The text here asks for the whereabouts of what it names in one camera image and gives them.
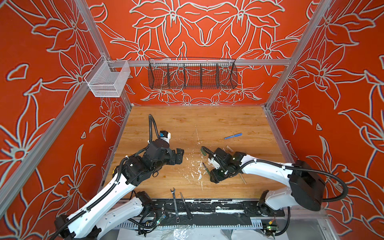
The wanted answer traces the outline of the green pen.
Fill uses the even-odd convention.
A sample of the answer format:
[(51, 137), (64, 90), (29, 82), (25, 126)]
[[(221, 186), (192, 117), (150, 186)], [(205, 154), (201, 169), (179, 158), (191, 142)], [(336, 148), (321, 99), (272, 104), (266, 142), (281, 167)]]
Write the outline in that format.
[(203, 165), (205, 171), (207, 172), (208, 176), (211, 176), (210, 171), (209, 171), (209, 169), (207, 168), (207, 166), (205, 165), (204, 162), (202, 162), (202, 165)]

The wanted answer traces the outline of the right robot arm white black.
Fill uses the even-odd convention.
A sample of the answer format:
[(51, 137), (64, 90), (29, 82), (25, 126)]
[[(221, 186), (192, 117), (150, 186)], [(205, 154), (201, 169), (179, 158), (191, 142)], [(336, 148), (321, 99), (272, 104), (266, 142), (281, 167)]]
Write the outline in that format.
[[(283, 164), (258, 159), (242, 152), (229, 154), (220, 148), (211, 151), (207, 147), (202, 147), (201, 151), (214, 166), (209, 176), (211, 182), (215, 184), (246, 174), (267, 178), (284, 185), (279, 190), (265, 190), (262, 193), (256, 207), (258, 214), (262, 216), (271, 216), (283, 208), (294, 206), (318, 212), (323, 203), (340, 201), (349, 193), (347, 184), (339, 177), (314, 170), (303, 161)], [(341, 193), (325, 198), (326, 183), (322, 176), (339, 183), (342, 188)]]

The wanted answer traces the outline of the blue pen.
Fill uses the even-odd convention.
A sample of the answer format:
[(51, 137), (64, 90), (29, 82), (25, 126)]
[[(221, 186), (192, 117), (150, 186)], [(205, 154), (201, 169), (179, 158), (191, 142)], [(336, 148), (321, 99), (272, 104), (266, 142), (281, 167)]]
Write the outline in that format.
[(231, 138), (241, 137), (242, 135), (243, 135), (242, 133), (238, 133), (238, 134), (234, 134), (234, 135), (225, 137), (224, 139), (225, 139), (225, 140), (228, 140), (228, 139), (231, 139)]

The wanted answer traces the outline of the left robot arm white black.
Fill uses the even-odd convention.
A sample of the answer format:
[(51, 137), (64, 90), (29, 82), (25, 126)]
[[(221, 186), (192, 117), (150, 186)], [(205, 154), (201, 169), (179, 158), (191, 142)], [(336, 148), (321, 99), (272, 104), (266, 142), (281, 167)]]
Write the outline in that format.
[(154, 117), (149, 115), (148, 145), (124, 157), (115, 168), (112, 180), (83, 207), (71, 215), (57, 217), (56, 232), (51, 239), (99, 240), (117, 225), (149, 211), (152, 199), (146, 192), (137, 192), (119, 207), (115, 204), (163, 166), (183, 162), (184, 150), (172, 150), (170, 139), (171, 134), (158, 131)]

